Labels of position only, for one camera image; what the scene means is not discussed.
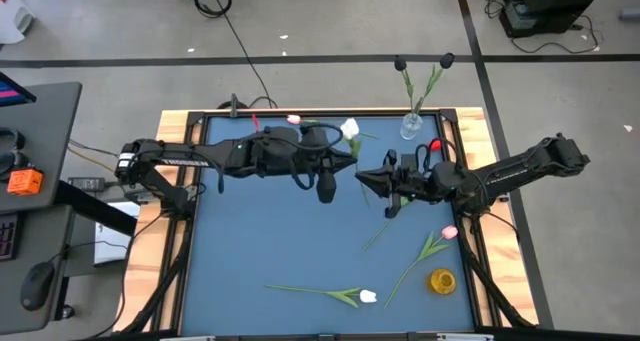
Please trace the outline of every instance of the small glass vase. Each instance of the small glass vase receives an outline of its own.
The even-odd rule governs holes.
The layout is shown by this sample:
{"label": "small glass vase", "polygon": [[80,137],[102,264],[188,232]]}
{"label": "small glass vase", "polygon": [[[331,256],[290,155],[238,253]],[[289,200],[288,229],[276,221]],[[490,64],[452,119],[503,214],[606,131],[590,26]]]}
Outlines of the small glass vase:
{"label": "small glass vase", "polygon": [[422,117],[416,113],[408,113],[402,118],[400,136],[405,140],[413,140],[422,128]]}

